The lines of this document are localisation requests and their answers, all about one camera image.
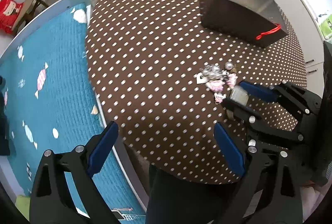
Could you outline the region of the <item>white jade pendant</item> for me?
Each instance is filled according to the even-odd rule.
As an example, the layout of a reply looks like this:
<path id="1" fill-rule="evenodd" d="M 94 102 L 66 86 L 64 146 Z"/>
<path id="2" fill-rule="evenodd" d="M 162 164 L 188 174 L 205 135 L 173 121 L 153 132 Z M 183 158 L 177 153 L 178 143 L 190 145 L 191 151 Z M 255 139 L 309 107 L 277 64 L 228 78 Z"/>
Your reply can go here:
<path id="1" fill-rule="evenodd" d="M 247 105 L 249 100 L 248 93 L 241 86 L 235 86 L 229 97 L 244 106 Z"/>

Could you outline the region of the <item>small white pink charm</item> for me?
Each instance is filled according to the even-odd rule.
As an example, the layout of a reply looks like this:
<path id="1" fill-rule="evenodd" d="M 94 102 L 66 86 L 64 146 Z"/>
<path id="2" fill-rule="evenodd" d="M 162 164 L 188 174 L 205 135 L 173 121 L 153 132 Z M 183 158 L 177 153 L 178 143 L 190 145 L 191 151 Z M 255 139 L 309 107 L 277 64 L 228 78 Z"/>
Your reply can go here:
<path id="1" fill-rule="evenodd" d="M 220 104 L 220 103 L 223 102 L 223 100 L 224 100 L 226 97 L 227 97 L 226 94 L 223 94 L 223 93 L 221 93 L 221 92 L 215 92 L 215 93 L 214 93 L 214 102 L 215 102 L 216 104 Z"/>

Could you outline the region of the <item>pink white bunny charm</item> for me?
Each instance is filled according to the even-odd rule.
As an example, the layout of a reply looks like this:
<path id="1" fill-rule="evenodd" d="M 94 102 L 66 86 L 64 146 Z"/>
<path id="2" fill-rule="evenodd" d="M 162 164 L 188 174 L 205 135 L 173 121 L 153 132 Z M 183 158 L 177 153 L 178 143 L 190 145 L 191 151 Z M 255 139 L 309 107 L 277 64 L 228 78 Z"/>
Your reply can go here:
<path id="1" fill-rule="evenodd" d="M 236 82 L 237 82 L 237 74 L 236 73 L 230 73 L 227 76 L 226 79 L 226 85 L 230 88 L 233 89 L 236 86 Z"/>

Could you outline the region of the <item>pink cartoon charm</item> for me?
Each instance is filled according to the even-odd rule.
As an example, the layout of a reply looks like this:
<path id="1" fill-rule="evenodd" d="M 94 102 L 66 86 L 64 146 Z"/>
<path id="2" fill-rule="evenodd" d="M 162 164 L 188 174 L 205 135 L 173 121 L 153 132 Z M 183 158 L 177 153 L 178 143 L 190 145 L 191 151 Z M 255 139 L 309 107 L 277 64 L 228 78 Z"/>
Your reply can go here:
<path id="1" fill-rule="evenodd" d="M 224 82 L 222 80 L 213 80 L 207 82 L 205 85 L 212 92 L 222 92 L 224 87 Z"/>

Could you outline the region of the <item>pearl keychain cluster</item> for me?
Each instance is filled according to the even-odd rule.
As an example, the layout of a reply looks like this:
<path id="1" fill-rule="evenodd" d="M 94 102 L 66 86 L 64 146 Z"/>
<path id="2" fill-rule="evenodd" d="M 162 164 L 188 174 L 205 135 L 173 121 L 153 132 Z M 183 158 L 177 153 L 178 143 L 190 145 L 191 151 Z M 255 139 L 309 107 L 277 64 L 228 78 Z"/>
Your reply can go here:
<path id="1" fill-rule="evenodd" d="M 199 73 L 196 74 L 196 83 L 204 84 L 211 81 L 226 82 L 228 80 L 229 72 L 222 69 L 219 65 L 206 65 L 199 69 Z"/>

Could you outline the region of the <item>grey square jewelry box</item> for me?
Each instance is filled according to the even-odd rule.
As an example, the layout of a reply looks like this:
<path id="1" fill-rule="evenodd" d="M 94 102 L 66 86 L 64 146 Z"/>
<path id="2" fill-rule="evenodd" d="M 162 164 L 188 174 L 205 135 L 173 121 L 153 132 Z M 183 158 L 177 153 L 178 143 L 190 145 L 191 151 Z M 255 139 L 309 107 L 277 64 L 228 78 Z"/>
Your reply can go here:
<path id="1" fill-rule="evenodd" d="M 200 17 L 203 27 L 261 48 L 289 34 L 274 0 L 200 0 Z"/>

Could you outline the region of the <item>large pearl earring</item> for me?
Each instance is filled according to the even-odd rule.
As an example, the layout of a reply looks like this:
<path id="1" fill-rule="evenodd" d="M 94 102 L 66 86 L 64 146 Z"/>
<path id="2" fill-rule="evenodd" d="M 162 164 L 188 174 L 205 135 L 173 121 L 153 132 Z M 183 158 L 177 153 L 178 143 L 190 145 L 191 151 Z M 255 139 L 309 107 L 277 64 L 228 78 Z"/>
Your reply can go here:
<path id="1" fill-rule="evenodd" d="M 228 71 L 229 73 L 235 73 L 237 75 L 236 66 L 230 61 L 227 61 L 225 63 L 225 70 Z"/>

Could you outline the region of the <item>teal candy pattern bedspread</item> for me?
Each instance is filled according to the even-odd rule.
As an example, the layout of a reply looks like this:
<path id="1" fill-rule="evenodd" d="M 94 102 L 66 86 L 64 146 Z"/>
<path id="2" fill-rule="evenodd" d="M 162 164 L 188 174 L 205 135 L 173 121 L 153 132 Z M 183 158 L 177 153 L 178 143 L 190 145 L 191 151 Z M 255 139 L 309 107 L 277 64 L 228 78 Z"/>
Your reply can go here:
<path id="1" fill-rule="evenodd" d="M 72 6 L 23 31 L 1 55 L 8 162 L 21 187 L 16 207 L 30 221 L 32 189 L 44 152 L 70 152 L 104 129 L 88 78 L 87 7 Z"/>

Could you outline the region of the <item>green white package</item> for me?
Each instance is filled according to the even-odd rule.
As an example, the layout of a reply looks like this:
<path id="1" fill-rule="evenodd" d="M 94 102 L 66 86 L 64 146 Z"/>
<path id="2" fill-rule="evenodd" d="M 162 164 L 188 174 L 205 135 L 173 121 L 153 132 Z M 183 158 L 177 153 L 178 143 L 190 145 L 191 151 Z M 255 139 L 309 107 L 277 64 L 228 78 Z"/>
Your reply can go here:
<path id="1" fill-rule="evenodd" d="M 320 23 L 319 28 L 325 40 L 331 38 L 332 35 L 332 15 L 329 15 L 322 23 Z"/>

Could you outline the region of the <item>brown polka dot tablecloth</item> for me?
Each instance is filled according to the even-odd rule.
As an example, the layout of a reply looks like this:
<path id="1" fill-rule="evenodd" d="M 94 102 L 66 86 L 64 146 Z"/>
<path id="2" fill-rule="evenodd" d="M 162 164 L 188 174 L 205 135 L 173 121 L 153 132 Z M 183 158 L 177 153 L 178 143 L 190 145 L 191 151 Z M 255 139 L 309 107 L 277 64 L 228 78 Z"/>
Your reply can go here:
<path id="1" fill-rule="evenodd" d="M 241 139 L 245 128 L 227 118 L 196 75 L 229 61 L 239 80 L 306 87 L 303 53 L 286 27 L 288 36 L 261 49 L 203 28 L 199 0 L 98 0 L 85 38 L 90 81 L 105 119 L 151 164 L 179 179 L 233 183 L 239 176 L 227 166 L 213 127 L 224 122 Z"/>

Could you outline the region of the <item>red cartoon bag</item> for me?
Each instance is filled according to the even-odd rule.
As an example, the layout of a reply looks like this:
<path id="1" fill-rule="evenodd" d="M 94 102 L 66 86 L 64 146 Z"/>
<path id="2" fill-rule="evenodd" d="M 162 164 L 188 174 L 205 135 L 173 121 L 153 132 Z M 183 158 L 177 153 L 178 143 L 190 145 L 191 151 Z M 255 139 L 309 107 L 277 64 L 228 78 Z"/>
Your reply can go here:
<path id="1" fill-rule="evenodd" d="M 7 34 L 12 33 L 13 25 L 21 12 L 23 3 L 15 0 L 1 0 L 0 5 L 0 26 Z"/>

